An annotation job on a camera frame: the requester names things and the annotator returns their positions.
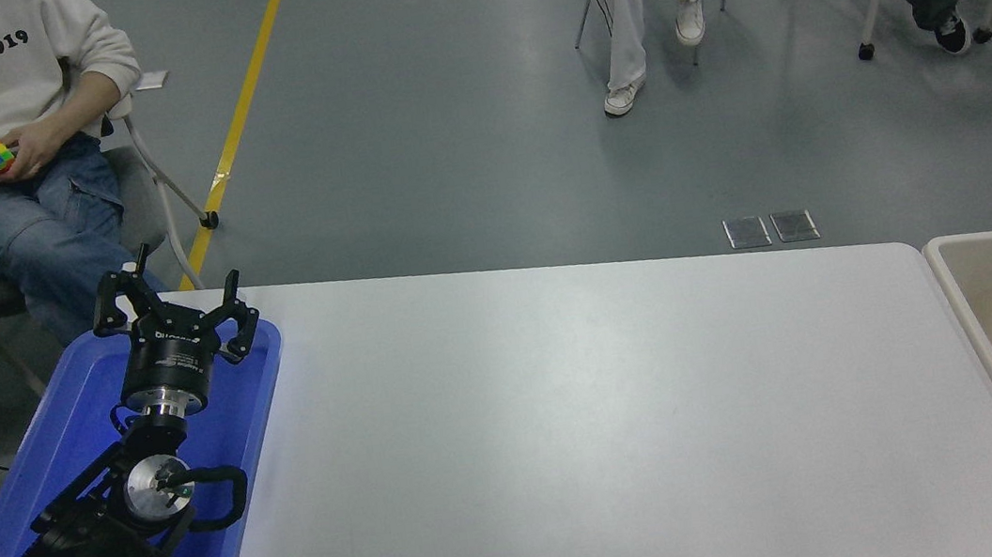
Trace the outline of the person's left hand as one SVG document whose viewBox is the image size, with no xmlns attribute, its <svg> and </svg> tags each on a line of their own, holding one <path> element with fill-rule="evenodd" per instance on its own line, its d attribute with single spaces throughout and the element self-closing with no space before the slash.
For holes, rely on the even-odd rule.
<svg viewBox="0 0 992 557">
<path fill-rule="evenodd" d="M 68 138 L 68 134 L 51 118 L 16 127 L 2 139 L 15 157 L 0 180 L 18 182 L 40 175 Z"/>
</svg>

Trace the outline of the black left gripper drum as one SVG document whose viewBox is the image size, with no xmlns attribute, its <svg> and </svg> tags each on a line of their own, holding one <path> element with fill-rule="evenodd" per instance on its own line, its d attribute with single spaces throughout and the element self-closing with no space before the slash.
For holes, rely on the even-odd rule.
<svg viewBox="0 0 992 557">
<path fill-rule="evenodd" d="M 209 403 L 212 367 L 220 338 L 203 326 L 200 310 L 181 307 L 143 314 L 128 332 L 130 358 L 123 405 L 140 412 L 156 393 L 181 392 L 190 408 Z"/>
</svg>

